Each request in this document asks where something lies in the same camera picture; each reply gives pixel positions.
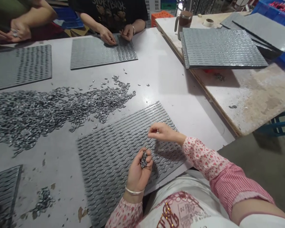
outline tape roll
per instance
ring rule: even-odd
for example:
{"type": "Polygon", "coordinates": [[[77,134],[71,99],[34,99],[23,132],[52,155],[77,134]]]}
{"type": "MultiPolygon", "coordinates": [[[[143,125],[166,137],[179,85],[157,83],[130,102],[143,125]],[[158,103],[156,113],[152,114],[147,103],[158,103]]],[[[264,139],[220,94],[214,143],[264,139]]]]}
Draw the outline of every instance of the tape roll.
{"type": "Polygon", "coordinates": [[[208,27],[208,28],[211,28],[213,26],[213,24],[214,24],[214,21],[208,18],[204,21],[203,25],[208,27]]]}

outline wooden table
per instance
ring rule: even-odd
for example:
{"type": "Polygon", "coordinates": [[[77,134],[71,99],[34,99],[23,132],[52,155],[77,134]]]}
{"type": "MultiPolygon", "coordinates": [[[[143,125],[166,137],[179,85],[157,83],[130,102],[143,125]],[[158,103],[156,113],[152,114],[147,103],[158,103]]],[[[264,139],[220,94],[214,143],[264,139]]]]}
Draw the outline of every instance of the wooden table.
{"type": "MultiPolygon", "coordinates": [[[[210,18],[214,26],[231,13],[193,16],[191,28],[205,28],[203,22],[210,18]]],[[[177,55],[183,60],[181,42],[174,32],[175,17],[156,19],[158,30],[165,36],[177,55]]],[[[239,136],[252,133],[260,126],[285,111],[285,69],[271,63],[262,70],[189,70],[218,110],[239,136]],[[225,81],[214,76],[220,73],[225,81]]]]}

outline table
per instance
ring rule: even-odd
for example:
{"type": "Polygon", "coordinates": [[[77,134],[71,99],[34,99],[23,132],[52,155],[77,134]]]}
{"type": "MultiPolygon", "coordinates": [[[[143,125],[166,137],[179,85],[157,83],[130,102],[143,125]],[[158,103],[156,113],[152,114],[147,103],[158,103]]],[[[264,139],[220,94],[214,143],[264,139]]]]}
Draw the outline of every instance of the table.
{"type": "MultiPolygon", "coordinates": [[[[121,112],[109,115],[109,121],[104,125],[99,124],[98,128],[159,100],[179,131],[200,138],[208,147],[219,150],[235,139],[224,123],[224,118],[207,101],[203,89],[185,70],[156,28],[147,29],[133,37],[138,60],[74,71],[70,70],[72,39],[32,44],[52,45],[53,78],[4,91],[50,91],[62,86],[80,87],[85,91],[92,80],[95,80],[95,87],[100,87],[103,78],[110,79],[114,74],[120,75],[121,81],[129,82],[130,89],[136,90],[136,96],[125,104],[126,108],[121,112]]],[[[16,158],[11,158],[12,148],[0,144],[0,171],[18,164],[23,164],[24,169],[13,217],[16,227],[61,227],[63,224],[64,227],[91,226],[88,216],[83,217],[80,223],[78,220],[78,210],[80,207],[85,209],[87,200],[75,140],[82,137],[81,134],[90,133],[94,124],[95,122],[86,122],[83,127],[71,133],[67,122],[60,130],[39,138],[35,147],[22,152],[16,158]],[[37,202],[37,191],[45,186],[50,188],[54,183],[55,188],[51,189],[51,194],[56,200],[55,204],[33,220],[28,211],[37,202]]],[[[189,164],[183,164],[155,188],[189,167],[189,164]]]]}
{"type": "MultiPolygon", "coordinates": [[[[231,13],[193,16],[191,28],[206,28],[205,19],[214,21],[214,26],[231,13]]],[[[158,30],[165,36],[176,54],[183,60],[181,42],[174,32],[175,17],[156,19],[158,30]]],[[[227,120],[234,132],[245,136],[285,111],[285,68],[276,63],[262,70],[188,70],[227,120]],[[220,73],[225,81],[215,78],[220,73]]]]}

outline concrete floor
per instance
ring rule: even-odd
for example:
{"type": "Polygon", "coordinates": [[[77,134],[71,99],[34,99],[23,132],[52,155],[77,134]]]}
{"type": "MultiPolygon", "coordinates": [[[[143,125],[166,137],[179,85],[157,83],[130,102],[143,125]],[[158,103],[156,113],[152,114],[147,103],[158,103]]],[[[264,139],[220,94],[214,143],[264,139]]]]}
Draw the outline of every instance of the concrete floor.
{"type": "Polygon", "coordinates": [[[285,212],[285,136],[250,134],[225,146],[219,153],[258,182],[285,212]]]}

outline person's left hand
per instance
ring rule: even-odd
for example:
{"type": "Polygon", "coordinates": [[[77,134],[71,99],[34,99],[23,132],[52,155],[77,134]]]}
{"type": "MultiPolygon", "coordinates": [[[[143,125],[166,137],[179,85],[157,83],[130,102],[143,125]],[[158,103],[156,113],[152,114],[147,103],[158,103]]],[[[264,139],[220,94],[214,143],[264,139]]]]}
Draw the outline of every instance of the person's left hand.
{"type": "Polygon", "coordinates": [[[20,41],[28,40],[32,38],[29,26],[22,22],[19,18],[13,19],[10,23],[9,35],[13,36],[11,42],[18,43],[20,41]]]}
{"type": "Polygon", "coordinates": [[[134,35],[134,28],[131,24],[128,24],[123,30],[119,32],[123,38],[125,38],[127,41],[131,41],[134,35]]]}
{"type": "Polygon", "coordinates": [[[151,156],[151,151],[147,150],[145,147],[141,148],[134,158],[128,174],[127,188],[130,191],[140,192],[147,186],[149,177],[152,171],[153,160],[151,156]],[[143,168],[140,165],[140,160],[143,157],[143,152],[147,153],[147,167],[143,168]]]}

